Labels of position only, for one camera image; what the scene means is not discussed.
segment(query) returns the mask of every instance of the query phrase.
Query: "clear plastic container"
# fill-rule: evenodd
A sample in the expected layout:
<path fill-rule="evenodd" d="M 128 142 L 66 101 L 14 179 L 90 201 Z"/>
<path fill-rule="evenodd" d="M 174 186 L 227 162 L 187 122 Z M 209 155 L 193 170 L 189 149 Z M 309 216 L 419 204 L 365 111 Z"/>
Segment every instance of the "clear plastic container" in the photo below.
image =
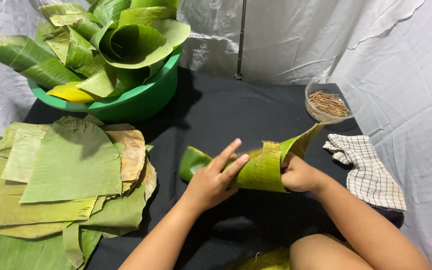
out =
<path fill-rule="evenodd" d="M 309 95 L 317 91 L 321 91 L 325 94 L 339 95 L 339 100 L 349 109 L 347 117 L 336 117 L 318 110 L 308 98 Z M 304 100 L 306 111 L 311 117 L 320 122 L 336 124 L 346 119 L 353 118 L 361 109 L 361 97 L 356 88 L 339 78 L 330 76 L 315 77 L 306 86 L 304 92 L 306 97 Z"/>

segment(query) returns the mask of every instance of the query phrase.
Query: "stack of banana leaves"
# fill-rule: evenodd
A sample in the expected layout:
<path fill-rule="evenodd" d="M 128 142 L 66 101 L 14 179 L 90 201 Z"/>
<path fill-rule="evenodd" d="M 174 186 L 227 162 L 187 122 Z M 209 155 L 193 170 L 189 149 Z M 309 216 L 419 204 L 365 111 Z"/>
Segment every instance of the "stack of banana leaves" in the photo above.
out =
<path fill-rule="evenodd" d="M 0 34 L 0 62 L 53 95 L 99 101 L 143 85 L 190 34 L 179 0 L 91 0 L 40 7 L 34 40 Z"/>
<path fill-rule="evenodd" d="M 288 152 L 304 158 L 309 143 L 318 135 L 324 124 L 315 124 L 303 134 L 282 143 L 263 141 L 262 148 L 249 151 L 249 160 L 235 175 L 228 187 L 286 192 L 281 182 L 281 168 Z M 200 150 L 188 146 L 179 165 L 181 180 L 189 182 L 195 172 L 206 167 L 212 158 Z"/>
<path fill-rule="evenodd" d="M 156 187 L 150 145 L 88 116 L 13 122 L 0 137 L 0 270 L 83 269 L 99 238 L 135 231 Z"/>

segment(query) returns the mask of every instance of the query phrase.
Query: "person's left hand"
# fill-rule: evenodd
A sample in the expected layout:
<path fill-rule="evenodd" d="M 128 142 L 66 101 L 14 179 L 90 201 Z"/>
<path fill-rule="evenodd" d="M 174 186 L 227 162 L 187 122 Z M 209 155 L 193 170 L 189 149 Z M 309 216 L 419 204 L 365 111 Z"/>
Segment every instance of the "person's left hand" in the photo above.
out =
<path fill-rule="evenodd" d="M 185 202 L 187 207 L 201 214 L 235 194 L 238 191 L 237 188 L 227 190 L 227 187 L 234 175 L 248 162 L 248 155 L 240 156 L 223 172 L 221 171 L 240 145 L 240 139 L 234 140 L 206 167 L 197 170 L 189 181 L 188 188 L 180 201 Z"/>

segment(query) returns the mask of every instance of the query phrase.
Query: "leg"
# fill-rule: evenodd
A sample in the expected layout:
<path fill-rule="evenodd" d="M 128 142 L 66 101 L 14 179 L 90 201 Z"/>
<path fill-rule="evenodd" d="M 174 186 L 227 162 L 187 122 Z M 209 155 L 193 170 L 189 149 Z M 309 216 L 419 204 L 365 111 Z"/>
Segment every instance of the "leg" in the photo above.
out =
<path fill-rule="evenodd" d="M 373 270 L 336 238 L 323 234 L 303 237 L 289 250 L 292 270 Z"/>

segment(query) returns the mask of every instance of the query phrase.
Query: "white cloth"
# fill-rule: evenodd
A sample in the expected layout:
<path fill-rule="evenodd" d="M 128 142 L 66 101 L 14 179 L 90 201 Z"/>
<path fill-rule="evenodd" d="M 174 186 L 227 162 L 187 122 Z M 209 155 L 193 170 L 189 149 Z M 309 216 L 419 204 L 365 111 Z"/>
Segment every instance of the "white cloth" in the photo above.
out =
<path fill-rule="evenodd" d="M 403 192 L 376 154 L 368 136 L 329 134 L 323 148 L 343 164 L 353 164 L 347 174 L 347 189 L 371 206 L 406 211 Z"/>

